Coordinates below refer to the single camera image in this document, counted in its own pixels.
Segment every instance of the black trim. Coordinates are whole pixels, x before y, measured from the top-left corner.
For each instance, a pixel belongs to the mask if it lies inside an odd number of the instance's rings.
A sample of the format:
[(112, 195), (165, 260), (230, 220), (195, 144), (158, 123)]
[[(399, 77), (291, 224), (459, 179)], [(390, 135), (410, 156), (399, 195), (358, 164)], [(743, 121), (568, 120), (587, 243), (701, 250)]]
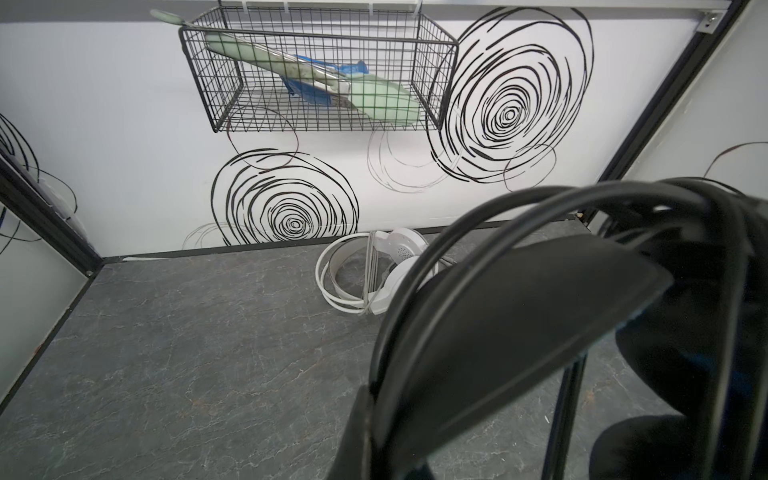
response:
[[(575, 220), (576, 217), (568, 215), (566, 217), (557, 219), (561, 220)], [(483, 228), (496, 228), (500, 227), (507, 220), (499, 220), (494, 222), (481, 223), (475, 230)], [(430, 235), (433, 233), (440, 233), (448, 228), (444, 227), (425, 227), (416, 228), (417, 232), (421, 235)], [(251, 250), (268, 250), (271, 248), (287, 248), (287, 247), (304, 247), (306, 245), (322, 245), (324, 243), (332, 243), (334, 240), (338, 240), (341, 237), (323, 237), (323, 238), (309, 238), (306, 240), (290, 240), (285, 242), (268, 242), (268, 243), (252, 243), (250, 245), (229, 245), (225, 247), (211, 247), (211, 248), (197, 248), (192, 250), (172, 250), (170, 252), (157, 252), (157, 253), (139, 253), (137, 255), (119, 255), (116, 257), (105, 257), (104, 263), (120, 263), (126, 257), (136, 258), (181, 258), (181, 257), (196, 257), (198, 255), (211, 255), (213, 253), (234, 253), (234, 252), (250, 252)]]
[(5, 398), (3, 398), (2, 402), (0, 402), (0, 416), (2, 416), (3, 412), (5, 411), (6, 407), (8, 407), (8, 404), (13, 400), (13, 397), (16, 395), (16, 392), (22, 387), (22, 383), (27, 379), (32, 369), (34, 369), (35, 365), (38, 364), (38, 361), (43, 356), (43, 353), (45, 353), (45, 350), (48, 348), (49, 345), (51, 345), (51, 342), (53, 342), (53, 339), (56, 337), (56, 334), (58, 334), (58, 331), (61, 330), (61, 328), (64, 326), (64, 322), (67, 321), (69, 316), (71, 315), (74, 308), (80, 303), (80, 299), (83, 298), (83, 295), (85, 295), (85, 292), (88, 291), (88, 289), (91, 287), (91, 284), (94, 282), (96, 276), (101, 271), (101, 267), (99, 266), (91, 275), (88, 280), (85, 282), (85, 285), (80, 289), (80, 292), (78, 295), (72, 300), (72, 303), (69, 304), (69, 307), (64, 311), (64, 314), (61, 316), (60, 319), (56, 322), (56, 325), (53, 326), (50, 332), (48, 332), (48, 335), (45, 337), (45, 340), (43, 340), (43, 343), (40, 344), (38, 349), (35, 351), (35, 354), (33, 355), (32, 359), (29, 361), (26, 367), (24, 367), (24, 370), (22, 370), (21, 375), (18, 376), (16, 381), (13, 383), (13, 386), (10, 390), (8, 390), (8, 393), (5, 394)]
[(85, 276), (103, 263), (101, 256), (56, 214), (25, 176), (16, 161), (0, 148), (0, 203), (31, 228)]
[[(749, 0), (733, 0), (714, 33), (697, 32), (694, 34), (683, 54), (677, 59), (664, 82), (656, 90), (643, 114), (637, 119), (629, 135), (616, 151), (611, 162), (603, 170), (598, 182), (621, 180), (624, 177), (691, 82), (699, 74), (701, 68), (709, 61), (730, 28), (736, 23), (748, 2)], [(597, 210), (595, 209), (586, 210), (582, 221), (588, 223), (596, 213)]]

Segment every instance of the metal bracket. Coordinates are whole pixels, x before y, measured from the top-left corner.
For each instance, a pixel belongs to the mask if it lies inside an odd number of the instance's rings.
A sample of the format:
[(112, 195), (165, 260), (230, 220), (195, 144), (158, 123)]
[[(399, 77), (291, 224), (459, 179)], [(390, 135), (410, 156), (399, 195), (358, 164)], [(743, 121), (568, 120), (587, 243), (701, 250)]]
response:
[(727, 10), (705, 10), (704, 18), (701, 19), (701, 23), (696, 27), (696, 31), (714, 33), (723, 17), (725, 17), (726, 12)]

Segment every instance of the blue cloth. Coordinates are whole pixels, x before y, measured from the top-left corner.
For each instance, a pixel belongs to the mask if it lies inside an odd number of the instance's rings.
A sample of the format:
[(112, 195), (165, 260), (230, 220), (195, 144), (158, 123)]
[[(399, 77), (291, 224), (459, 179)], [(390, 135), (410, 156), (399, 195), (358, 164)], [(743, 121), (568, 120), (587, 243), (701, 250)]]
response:
[[(362, 60), (351, 65), (335, 65), (325, 61), (302, 57), (300, 55), (299, 58), (302, 60), (311, 61), (316, 65), (322, 65), (323, 67), (331, 70), (336, 70), (343, 74), (368, 73), (368, 67), (366, 67), (365, 62)], [(324, 91), (323, 89), (315, 88), (312, 85), (305, 84), (299, 80), (293, 80), (292, 78), (283, 77), (283, 83), (288, 89), (288, 93), (291, 95), (299, 95), (304, 101), (308, 101), (311, 104), (326, 105), (327, 107), (330, 107), (333, 104), (331, 94), (329, 94), (327, 91)]]

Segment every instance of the black wire basket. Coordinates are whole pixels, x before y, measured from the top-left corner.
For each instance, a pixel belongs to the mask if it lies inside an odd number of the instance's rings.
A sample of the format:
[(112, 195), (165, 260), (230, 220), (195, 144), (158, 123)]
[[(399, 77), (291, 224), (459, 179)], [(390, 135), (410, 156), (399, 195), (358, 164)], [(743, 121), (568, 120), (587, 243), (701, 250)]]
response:
[[(264, 63), (215, 53), (210, 35), (298, 58), (341, 78), (395, 85), (397, 95), (411, 101), (409, 116), (398, 117), (390, 104), (361, 108), (372, 97), (329, 94), (323, 85), (261, 68)], [(456, 39), (430, 18), (390, 10), (286, 12), (220, 3), (182, 26), (179, 36), (214, 131), (437, 129), (445, 119), (458, 52)]]

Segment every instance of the gray stone surface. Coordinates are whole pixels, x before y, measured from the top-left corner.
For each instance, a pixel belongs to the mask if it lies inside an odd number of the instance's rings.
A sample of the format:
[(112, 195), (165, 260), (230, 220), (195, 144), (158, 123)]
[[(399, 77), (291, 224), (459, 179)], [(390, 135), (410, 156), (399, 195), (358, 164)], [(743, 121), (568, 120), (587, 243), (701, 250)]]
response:
[[(528, 241), (583, 232), (556, 222)], [(0, 478), (324, 478), (380, 318), (324, 302), (313, 281), (323, 248), (106, 266), (0, 416)], [(558, 384), (559, 374), (437, 452), (435, 472), (537, 478)], [(598, 343), (568, 477), (586, 477), (606, 426), (668, 411), (611, 339)]]

